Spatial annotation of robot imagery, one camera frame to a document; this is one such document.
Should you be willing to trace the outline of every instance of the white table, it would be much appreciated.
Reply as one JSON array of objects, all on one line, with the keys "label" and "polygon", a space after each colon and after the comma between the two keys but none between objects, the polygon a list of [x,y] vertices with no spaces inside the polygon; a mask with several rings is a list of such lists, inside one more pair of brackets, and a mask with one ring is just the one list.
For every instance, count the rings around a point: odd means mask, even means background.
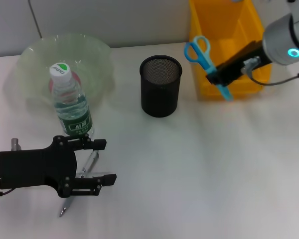
[{"label": "white table", "polygon": [[[62,218],[52,188],[17,189],[0,198],[0,239],[299,239],[299,80],[246,102],[199,102],[183,46],[113,49],[116,86],[92,113],[108,142],[97,171],[117,173],[115,186]],[[139,66],[155,54],[183,66],[178,109],[164,119],[140,106]],[[61,133],[53,109],[17,93],[17,59],[0,58],[0,151],[12,137],[36,149]]]}]

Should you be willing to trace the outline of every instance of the scissors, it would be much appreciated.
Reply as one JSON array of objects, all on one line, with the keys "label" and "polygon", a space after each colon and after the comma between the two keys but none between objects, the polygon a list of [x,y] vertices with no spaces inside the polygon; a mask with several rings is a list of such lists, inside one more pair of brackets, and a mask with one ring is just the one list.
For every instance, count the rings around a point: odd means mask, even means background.
[{"label": "scissors", "polygon": [[[204,40],[206,43],[207,49],[205,52],[202,51],[202,49],[200,48],[200,46],[198,44],[198,41],[200,39]],[[193,50],[195,51],[195,53],[197,55],[197,59],[193,59],[188,55],[188,49],[190,47],[192,47]],[[188,61],[194,62],[194,63],[199,63],[201,65],[201,67],[207,72],[207,74],[210,74],[210,73],[214,73],[217,71],[215,64],[212,62],[212,60],[210,59],[210,56],[209,56],[210,48],[211,48],[210,42],[205,36],[197,36],[194,38],[194,40],[192,42],[186,43],[184,54]],[[216,85],[216,86],[227,101],[234,100],[228,87],[224,87],[222,85]]]}]

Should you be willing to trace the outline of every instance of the yellow plastic bin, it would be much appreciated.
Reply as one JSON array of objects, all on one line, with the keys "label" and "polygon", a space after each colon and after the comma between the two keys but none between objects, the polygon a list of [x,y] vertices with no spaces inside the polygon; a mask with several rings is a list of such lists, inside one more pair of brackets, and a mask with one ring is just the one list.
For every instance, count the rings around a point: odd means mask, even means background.
[{"label": "yellow plastic bin", "polygon": [[[204,35],[211,44],[210,57],[216,66],[227,61],[252,41],[260,41],[264,28],[251,0],[189,0],[191,8],[190,41]],[[191,49],[190,55],[196,55]],[[198,90],[205,100],[223,100],[216,86],[206,79],[206,72],[199,64],[193,64]],[[255,79],[268,82],[271,64],[253,72]],[[235,99],[242,99],[259,92],[263,86],[242,76],[229,85]]]}]

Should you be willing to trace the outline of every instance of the pen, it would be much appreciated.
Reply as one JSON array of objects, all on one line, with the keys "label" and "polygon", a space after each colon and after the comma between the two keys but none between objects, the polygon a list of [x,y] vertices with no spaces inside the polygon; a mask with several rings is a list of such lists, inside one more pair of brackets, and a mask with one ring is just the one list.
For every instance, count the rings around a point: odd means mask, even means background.
[{"label": "pen", "polygon": [[[99,160],[99,152],[98,151],[93,151],[91,153],[89,159],[86,161],[82,171],[77,176],[80,177],[80,178],[86,177],[87,174],[92,171],[94,165],[97,163],[98,160]],[[74,196],[71,196],[71,197],[65,199],[65,201],[62,205],[59,217],[62,217],[64,215],[64,213],[69,209],[69,207],[71,206],[73,200],[74,200]]]}]

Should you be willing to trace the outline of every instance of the plastic bottle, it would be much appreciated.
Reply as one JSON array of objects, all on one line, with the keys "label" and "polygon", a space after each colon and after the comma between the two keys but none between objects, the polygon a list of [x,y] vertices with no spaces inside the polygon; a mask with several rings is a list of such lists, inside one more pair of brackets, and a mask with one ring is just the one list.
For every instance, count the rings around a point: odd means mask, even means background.
[{"label": "plastic bottle", "polygon": [[65,63],[56,63],[50,67],[50,76],[53,81],[53,105],[64,133],[69,136],[88,133],[92,137],[94,128],[89,105],[70,67]]}]

